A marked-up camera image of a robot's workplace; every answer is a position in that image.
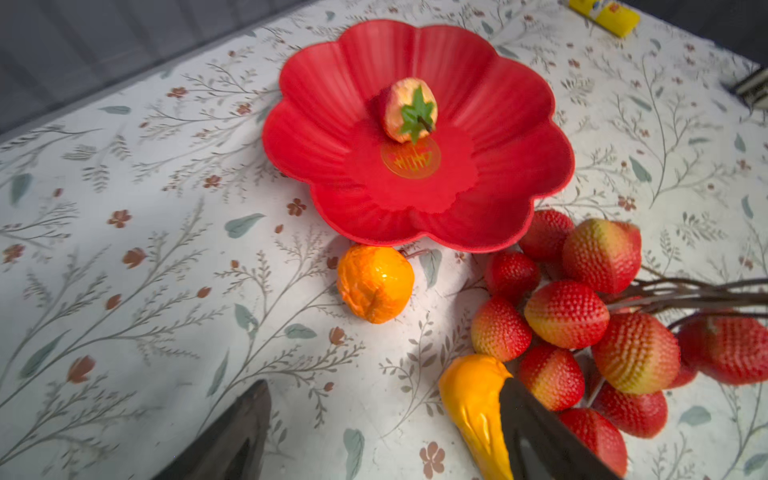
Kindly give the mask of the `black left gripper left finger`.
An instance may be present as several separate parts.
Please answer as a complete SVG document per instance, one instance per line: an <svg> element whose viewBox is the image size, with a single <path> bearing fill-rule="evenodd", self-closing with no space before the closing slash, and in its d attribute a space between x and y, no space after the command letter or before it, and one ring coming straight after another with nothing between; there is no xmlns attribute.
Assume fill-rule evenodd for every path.
<svg viewBox="0 0 768 480"><path fill-rule="evenodd" d="M259 380L155 477L257 479L270 418L268 384Z"/></svg>

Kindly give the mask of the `small fake orange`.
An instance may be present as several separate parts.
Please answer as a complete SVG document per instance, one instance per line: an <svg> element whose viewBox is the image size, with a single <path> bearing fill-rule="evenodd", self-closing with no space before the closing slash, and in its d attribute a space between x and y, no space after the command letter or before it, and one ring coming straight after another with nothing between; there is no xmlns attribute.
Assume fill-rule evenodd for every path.
<svg viewBox="0 0 768 480"><path fill-rule="evenodd" d="M413 267L392 247L355 245L342 256L337 274L342 300L355 316L372 324L401 314L415 282Z"/></svg>

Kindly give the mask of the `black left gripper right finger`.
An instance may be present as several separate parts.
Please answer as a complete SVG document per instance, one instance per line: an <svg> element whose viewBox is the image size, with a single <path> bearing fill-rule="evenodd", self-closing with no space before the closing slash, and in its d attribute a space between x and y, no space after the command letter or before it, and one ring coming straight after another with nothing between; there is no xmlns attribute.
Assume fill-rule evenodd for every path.
<svg viewBox="0 0 768 480"><path fill-rule="evenodd" d="M615 479L590 451L515 378L499 394L500 420L515 479Z"/></svg>

